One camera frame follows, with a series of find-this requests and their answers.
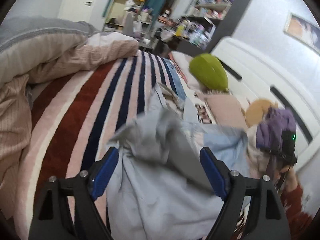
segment white door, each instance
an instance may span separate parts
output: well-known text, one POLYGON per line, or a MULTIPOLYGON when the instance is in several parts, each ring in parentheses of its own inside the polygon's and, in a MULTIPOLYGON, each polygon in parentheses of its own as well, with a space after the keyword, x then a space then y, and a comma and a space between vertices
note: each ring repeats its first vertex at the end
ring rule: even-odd
POLYGON ((63 0, 58 18, 88 22, 96 0, 63 0))

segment green cushion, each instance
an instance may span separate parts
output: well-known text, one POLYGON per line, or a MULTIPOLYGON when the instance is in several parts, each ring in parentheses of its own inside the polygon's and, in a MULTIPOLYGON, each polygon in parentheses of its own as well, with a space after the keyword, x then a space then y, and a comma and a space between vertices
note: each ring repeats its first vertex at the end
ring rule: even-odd
POLYGON ((225 91, 228 77, 221 62, 211 54, 201 54, 190 61, 190 72, 209 89, 225 91))

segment striped bedspread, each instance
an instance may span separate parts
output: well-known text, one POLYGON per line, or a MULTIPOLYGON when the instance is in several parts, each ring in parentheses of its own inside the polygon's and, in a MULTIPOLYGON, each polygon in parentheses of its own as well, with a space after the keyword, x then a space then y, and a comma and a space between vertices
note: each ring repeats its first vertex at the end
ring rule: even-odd
MULTIPOLYGON (((44 182, 52 175, 74 177, 100 160, 115 131, 146 111, 157 82, 178 93, 182 89, 177 73, 164 59, 139 51, 136 57, 34 89, 32 138, 23 152, 14 213, 22 240, 28 238, 34 200, 44 182)), ((69 204, 74 210, 72 199, 69 204)), ((95 204, 108 225, 106 193, 95 204)))

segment white headboard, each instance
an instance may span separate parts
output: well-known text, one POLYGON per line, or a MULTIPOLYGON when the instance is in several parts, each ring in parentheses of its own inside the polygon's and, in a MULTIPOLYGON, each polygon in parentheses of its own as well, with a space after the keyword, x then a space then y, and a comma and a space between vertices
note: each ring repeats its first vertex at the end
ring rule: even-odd
POLYGON ((320 148, 320 109, 288 71, 258 50, 230 37, 212 51, 224 66, 229 88, 250 101, 267 98, 292 109, 297 122, 295 170, 303 167, 320 148))

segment purple cloth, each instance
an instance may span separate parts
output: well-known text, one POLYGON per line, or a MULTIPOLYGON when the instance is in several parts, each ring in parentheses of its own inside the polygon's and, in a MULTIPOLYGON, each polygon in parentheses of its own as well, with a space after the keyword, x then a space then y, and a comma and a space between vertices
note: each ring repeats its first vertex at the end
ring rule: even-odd
POLYGON ((290 109, 270 107, 265 120, 257 127, 257 148, 280 150, 282 131, 296 132, 297 126, 290 109))

